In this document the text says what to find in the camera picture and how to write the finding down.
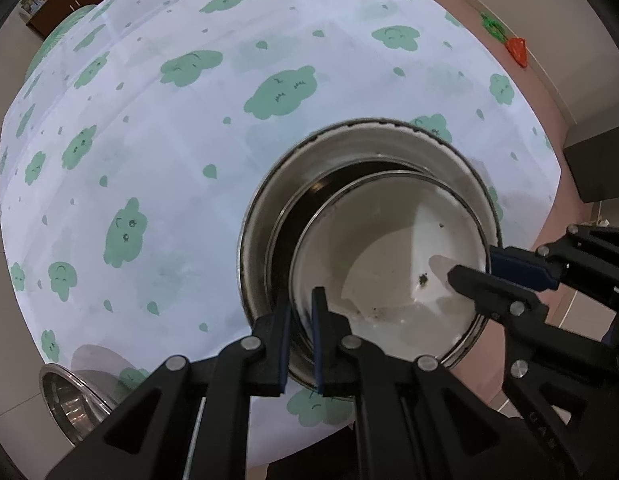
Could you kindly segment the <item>small steel bowl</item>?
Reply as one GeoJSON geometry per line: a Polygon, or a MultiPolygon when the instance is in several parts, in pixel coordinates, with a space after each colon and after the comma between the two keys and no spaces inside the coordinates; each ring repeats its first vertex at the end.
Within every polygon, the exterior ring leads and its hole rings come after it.
{"type": "Polygon", "coordinates": [[[81,443],[116,408],[118,380],[100,370],[68,370],[49,363],[38,375],[48,412],[73,445],[81,443]]]}

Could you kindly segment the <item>large steel bowl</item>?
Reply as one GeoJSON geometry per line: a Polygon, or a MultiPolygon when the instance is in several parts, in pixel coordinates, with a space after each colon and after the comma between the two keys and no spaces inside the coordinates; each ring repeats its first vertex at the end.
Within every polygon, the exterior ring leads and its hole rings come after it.
{"type": "Polygon", "coordinates": [[[451,143],[424,128],[390,119],[356,119],[296,144],[268,171],[244,217],[238,250],[239,290],[250,321],[292,309],[289,372],[314,388],[313,335],[304,333],[289,290],[291,260],[305,226],[330,197],[362,177],[403,170],[449,186],[480,221],[489,248],[501,231],[487,187],[451,143]]]}

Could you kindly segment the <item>orange green floor toy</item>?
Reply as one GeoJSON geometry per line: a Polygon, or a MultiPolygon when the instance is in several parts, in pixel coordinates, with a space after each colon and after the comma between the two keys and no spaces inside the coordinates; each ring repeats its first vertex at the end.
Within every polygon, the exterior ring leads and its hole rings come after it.
{"type": "Polygon", "coordinates": [[[521,37],[509,37],[505,26],[501,21],[496,20],[491,15],[481,13],[483,28],[498,42],[503,44],[512,58],[522,68],[529,66],[527,60],[526,41],[521,37]]]}

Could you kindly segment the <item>green cloud pattern tablecloth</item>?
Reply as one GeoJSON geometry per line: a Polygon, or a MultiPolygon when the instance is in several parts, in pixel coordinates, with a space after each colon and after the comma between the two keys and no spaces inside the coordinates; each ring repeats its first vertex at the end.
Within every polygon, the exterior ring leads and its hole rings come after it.
{"type": "Polygon", "coordinates": [[[520,88],[434,0],[106,0],[32,70],[0,137],[0,224],[47,363],[133,387],[248,323],[240,226],[314,131],[387,117],[458,148],[531,245],[561,169],[520,88]]]}

